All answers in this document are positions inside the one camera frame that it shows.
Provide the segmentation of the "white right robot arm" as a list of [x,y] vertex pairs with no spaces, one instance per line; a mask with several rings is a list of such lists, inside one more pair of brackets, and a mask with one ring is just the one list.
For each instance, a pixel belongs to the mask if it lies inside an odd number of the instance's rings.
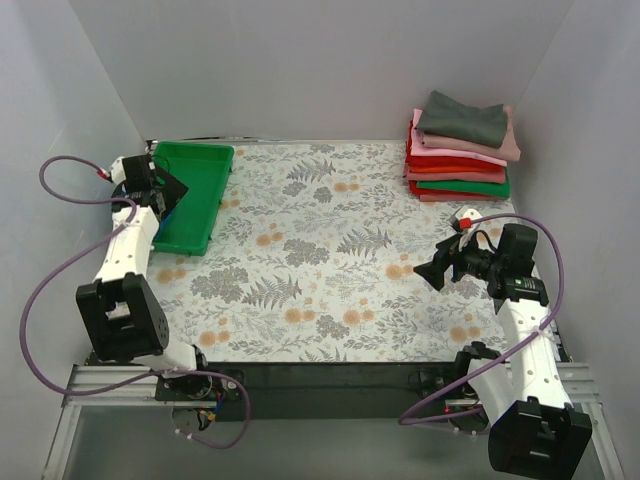
[[500,354],[481,342],[457,354],[452,383],[427,396],[430,403],[456,390],[478,397],[489,425],[492,468],[530,479],[570,479],[591,439],[590,417],[577,411],[560,379],[549,330],[557,309],[534,277],[534,253],[542,226],[506,224],[496,248],[477,241],[477,221],[454,221],[455,233],[436,246],[416,274],[441,290],[444,274],[483,280],[512,347]]

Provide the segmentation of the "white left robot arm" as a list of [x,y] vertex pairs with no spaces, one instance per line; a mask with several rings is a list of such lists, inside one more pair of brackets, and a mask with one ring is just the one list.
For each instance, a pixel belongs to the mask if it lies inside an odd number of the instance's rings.
[[178,377],[193,400],[213,386],[200,349],[170,333],[169,321],[147,281],[153,241],[188,188],[149,154],[119,157],[108,179],[116,186],[113,232],[102,266],[76,291],[93,350],[102,362],[135,363]]

